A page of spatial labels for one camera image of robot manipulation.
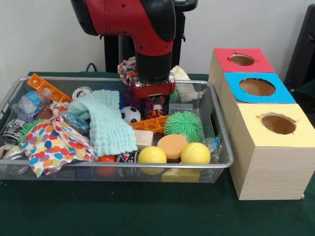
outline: wire mesh basket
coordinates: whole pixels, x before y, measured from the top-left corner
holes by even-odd
[[[43,78],[70,97],[78,87],[82,86],[89,86],[92,90],[111,88],[119,92],[124,92],[126,89],[120,79]],[[6,124],[16,118],[11,110],[11,105],[19,102],[20,98],[27,92],[34,90],[27,84],[28,79],[29,77],[25,77],[17,80],[0,104],[1,134]],[[77,162],[64,165],[56,173],[37,178],[30,168],[20,175],[12,175],[12,172],[9,171],[10,169],[28,166],[27,160],[0,160],[0,179],[214,183],[224,168],[232,165],[233,154],[213,86],[205,81],[176,82],[177,89],[180,88],[190,92],[191,86],[196,92],[193,100],[182,103],[180,99],[172,96],[169,104],[169,115],[175,112],[193,112],[200,117],[202,122],[202,140],[209,137],[220,138],[222,145],[220,154],[217,159],[212,158],[210,164]],[[163,137],[161,134],[154,136],[154,145],[161,137]]]

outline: purple toy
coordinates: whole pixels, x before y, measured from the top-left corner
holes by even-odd
[[[140,110],[140,101],[133,95],[131,86],[126,87],[126,92],[123,94],[123,97],[124,97],[126,106],[135,107],[138,110]],[[147,106],[148,111],[153,109],[153,105],[154,105],[153,101],[147,98],[146,106]]]

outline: yellow ball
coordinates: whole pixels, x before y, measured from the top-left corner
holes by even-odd
[[[209,164],[211,154],[205,145],[190,143],[183,149],[181,159],[184,164]]]
[[[166,154],[156,146],[145,147],[139,154],[138,163],[166,163]],[[164,168],[141,168],[148,175],[158,175]]]

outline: soccer ball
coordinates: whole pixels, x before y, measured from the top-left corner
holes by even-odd
[[[141,114],[135,107],[124,107],[120,110],[122,119],[127,123],[141,121]]]

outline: shape sorter box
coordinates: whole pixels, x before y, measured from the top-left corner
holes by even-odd
[[[218,96],[224,72],[274,73],[275,71],[259,48],[215,48],[208,81],[215,87]]]
[[[300,199],[315,170],[314,137],[298,104],[237,104],[230,172],[238,198]]]
[[[239,103],[296,103],[275,73],[224,73],[219,102],[228,135]]]

